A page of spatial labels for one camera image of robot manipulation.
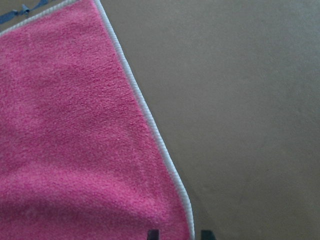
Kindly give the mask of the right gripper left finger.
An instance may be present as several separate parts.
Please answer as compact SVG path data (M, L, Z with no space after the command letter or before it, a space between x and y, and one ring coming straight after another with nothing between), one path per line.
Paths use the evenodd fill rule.
M158 229L148 230L147 240L159 240L159 230Z

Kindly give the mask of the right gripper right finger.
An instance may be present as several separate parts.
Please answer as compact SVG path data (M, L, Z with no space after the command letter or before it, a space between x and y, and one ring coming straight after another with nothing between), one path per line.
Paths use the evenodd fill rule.
M216 240L216 237L211 230L201 230L200 239L201 240Z

